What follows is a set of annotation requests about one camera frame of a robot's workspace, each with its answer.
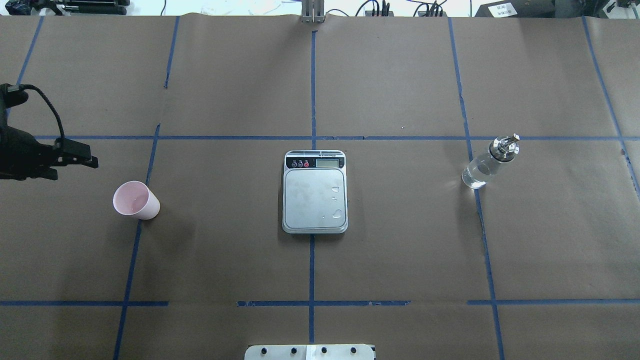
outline transparent bottle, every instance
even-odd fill
[[[471,189],[480,189],[493,179],[500,167],[513,160],[520,152],[518,134],[499,136],[489,144],[488,151],[473,159],[462,172],[462,181]]]

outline metal bottle cap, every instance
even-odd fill
[[[496,160],[506,163],[513,160],[520,152],[518,141],[520,141],[518,134],[499,136],[489,145],[489,152]]]

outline digital kitchen scale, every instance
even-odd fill
[[[284,156],[282,229],[291,234],[340,234],[347,219],[346,157],[338,150]]]

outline pink cup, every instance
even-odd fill
[[[160,212],[160,202],[144,183],[129,181],[113,194],[113,208],[125,216],[149,220]]]

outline white label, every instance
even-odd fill
[[[511,3],[489,6],[489,11],[491,12],[491,15],[493,15],[493,17],[507,17],[518,15],[516,9]]]

